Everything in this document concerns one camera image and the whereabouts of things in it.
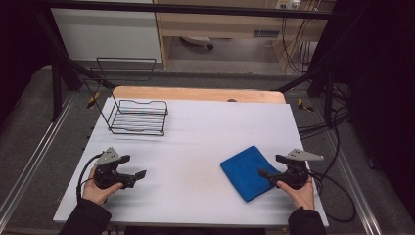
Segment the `white cabinet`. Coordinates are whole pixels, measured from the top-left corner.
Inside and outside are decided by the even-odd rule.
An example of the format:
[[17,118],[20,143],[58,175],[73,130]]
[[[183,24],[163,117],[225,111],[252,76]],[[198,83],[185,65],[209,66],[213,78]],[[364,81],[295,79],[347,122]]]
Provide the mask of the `white cabinet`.
[[154,13],[71,9],[53,9],[52,13],[73,60],[105,57],[162,61]]

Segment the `wooden table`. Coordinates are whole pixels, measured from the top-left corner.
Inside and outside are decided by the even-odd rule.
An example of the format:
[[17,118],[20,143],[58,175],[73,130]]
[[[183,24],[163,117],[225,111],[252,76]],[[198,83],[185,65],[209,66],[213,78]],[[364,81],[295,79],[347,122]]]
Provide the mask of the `wooden table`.
[[276,91],[258,91],[248,89],[207,89],[151,86],[119,86],[113,92],[116,98],[152,99],[152,100],[195,100],[246,103],[285,104],[284,95]]

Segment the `yellow black floor tape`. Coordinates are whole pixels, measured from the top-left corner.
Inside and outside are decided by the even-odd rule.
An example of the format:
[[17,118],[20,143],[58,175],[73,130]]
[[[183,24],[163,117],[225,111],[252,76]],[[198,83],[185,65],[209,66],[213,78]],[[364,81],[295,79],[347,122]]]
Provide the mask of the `yellow black floor tape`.
[[100,96],[100,92],[93,93],[86,108],[87,109],[92,109],[94,107],[94,105],[96,104],[96,101],[98,100],[99,96]]
[[313,109],[312,107],[307,106],[307,105],[303,102],[302,98],[298,98],[298,108],[299,108],[300,110],[306,110],[306,111],[308,111],[308,112],[314,112],[314,109]]

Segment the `aluminium floor rail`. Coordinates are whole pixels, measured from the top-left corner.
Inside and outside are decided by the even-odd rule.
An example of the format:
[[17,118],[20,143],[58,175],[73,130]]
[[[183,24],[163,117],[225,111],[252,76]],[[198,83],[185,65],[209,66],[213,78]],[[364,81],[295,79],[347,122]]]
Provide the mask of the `aluminium floor rail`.
[[49,124],[45,134],[42,136],[40,142],[36,146],[36,149],[30,156],[30,159],[25,165],[18,180],[14,184],[4,203],[0,206],[0,231],[6,227],[12,214],[22,199],[23,194],[30,181],[32,180],[34,173],[39,168],[44,156],[48,152],[49,147],[53,143],[56,134],[60,130],[65,118],[67,117],[69,110],[73,104],[73,100],[76,96],[76,92],[69,93],[64,103],[62,104],[62,112],[58,115],[56,120],[52,121]]
[[333,155],[329,157],[330,161],[339,169],[339,173],[345,184],[346,191],[353,201],[353,208],[356,215],[367,235],[382,235],[382,229],[377,218],[373,214],[372,209],[364,195],[359,184],[359,180],[352,170],[350,164],[351,156],[346,153],[348,144],[354,143],[354,139],[350,134],[350,138],[343,137],[341,132],[351,131],[351,126],[346,122],[334,125],[332,129],[327,131],[326,137],[329,141],[330,150]]

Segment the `person's right hand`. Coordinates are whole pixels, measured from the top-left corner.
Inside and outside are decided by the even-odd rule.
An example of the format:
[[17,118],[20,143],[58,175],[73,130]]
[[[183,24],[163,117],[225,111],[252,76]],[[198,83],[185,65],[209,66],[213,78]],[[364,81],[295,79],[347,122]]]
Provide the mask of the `person's right hand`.
[[293,189],[287,183],[278,181],[277,186],[287,193],[297,209],[315,210],[313,180],[309,177],[300,189]]

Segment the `black metal frame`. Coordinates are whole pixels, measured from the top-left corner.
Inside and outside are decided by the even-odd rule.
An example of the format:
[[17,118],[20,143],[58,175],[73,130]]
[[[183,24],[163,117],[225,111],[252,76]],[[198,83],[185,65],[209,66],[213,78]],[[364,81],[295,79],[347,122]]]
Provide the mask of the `black metal frame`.
[[40,25],[46,48],[52,57],[70,69],[79,71],[87,76],[91,74],[79,61],[73,60],[66,49],[59,32],[53,9],[142,12],[142,13],[171,13],[171,14],[200,14],[223,16],[270,17],[303,20],[325,20],[326,22],[345,23],[350,16],[345,13],[323,12],[309,13],[307,11],[260,10],[244,7],[221,7],[203,5],[156,4],[153,0],[33,0],[30,3],[32,13]]

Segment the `chair base with caster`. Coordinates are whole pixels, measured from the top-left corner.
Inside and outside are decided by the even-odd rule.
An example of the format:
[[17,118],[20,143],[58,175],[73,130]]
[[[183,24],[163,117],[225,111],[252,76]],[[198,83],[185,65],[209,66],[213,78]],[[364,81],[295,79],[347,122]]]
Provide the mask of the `chair base with caster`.
[[213,44],[211,43],[211,40],[209,37],[187,37],[182,36],[182,39],[188,43],[200,45],[200,46],[206,46],[209,50],[212,50],[214,48]]

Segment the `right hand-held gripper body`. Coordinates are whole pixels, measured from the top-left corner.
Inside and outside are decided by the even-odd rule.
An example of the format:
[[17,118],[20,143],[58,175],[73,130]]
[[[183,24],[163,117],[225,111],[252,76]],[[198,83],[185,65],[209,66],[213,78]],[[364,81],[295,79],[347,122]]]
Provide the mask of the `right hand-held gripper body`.
[[304,150],[294,149],[286,156],[290,160],[288,164],[284,164],[287,169],[283,173],[273,179],[274,182],[283,181],[293,189],[300,189],[308,179],[307,161],[323,161],[324,157],[309,153]]

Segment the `person's left hand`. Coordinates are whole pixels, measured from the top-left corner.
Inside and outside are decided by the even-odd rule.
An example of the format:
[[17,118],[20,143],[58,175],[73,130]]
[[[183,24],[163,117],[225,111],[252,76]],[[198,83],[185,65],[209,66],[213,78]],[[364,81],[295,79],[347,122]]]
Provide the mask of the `person's left hand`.
[[99,188],[94,181],[96,167],[92,167],[89,173],[88,181],[84,184],[84,190],[82,198],[89,200],[97,205],[102,205],[106,200],[115,192],[117,192],[122,186],[122,183],[116,183],[107,189]]

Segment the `white power strip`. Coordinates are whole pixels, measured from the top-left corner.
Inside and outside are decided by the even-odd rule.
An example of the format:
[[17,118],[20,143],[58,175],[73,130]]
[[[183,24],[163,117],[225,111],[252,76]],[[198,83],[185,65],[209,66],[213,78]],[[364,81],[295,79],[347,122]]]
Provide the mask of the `white power strip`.
[[301,0],[277,0],[275,8],[280,10],[295,10],[300,6]]

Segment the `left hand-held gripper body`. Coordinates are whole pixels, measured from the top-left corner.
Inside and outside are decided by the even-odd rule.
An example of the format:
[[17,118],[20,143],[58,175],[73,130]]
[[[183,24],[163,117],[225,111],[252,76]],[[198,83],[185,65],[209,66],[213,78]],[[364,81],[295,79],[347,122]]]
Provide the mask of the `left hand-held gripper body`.
[[122,183],[122,189],[133,188],[136,180],[134,175],[123,174],[117,171],[121,155],[109,147],[95,162],[95,184],[101,189],[107,189],[116,183]]

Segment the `blue folded cloth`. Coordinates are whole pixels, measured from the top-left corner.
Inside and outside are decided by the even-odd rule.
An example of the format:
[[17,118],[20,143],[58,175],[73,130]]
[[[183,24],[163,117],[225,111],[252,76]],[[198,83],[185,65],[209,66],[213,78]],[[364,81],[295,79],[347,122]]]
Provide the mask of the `blue folded cloth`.
[[279,173],[256,146],[250,146],[225,160],[220,167],[245,202],[272,188],[268,180],[259,175],[261,169],[271,174]]

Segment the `white table mat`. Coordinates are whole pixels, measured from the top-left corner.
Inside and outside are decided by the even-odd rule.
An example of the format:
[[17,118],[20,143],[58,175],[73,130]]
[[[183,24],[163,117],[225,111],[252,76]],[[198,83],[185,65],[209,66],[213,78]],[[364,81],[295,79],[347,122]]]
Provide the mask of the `white table mat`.
[[170,100],[164,136],[110,133],[102,119],[54,215],[68,219],[76,205],[75,187],[88,161],[113,147],[130,161],[119,171],[146,170],[133,188],[119,190],[105,204],[113,224],[137,226],[284,226],[293,211],[290,197],[273,188],[245,202],[220,167],[221,162],[256,146],[272,165],[275,155],[302,146],[287,104]]

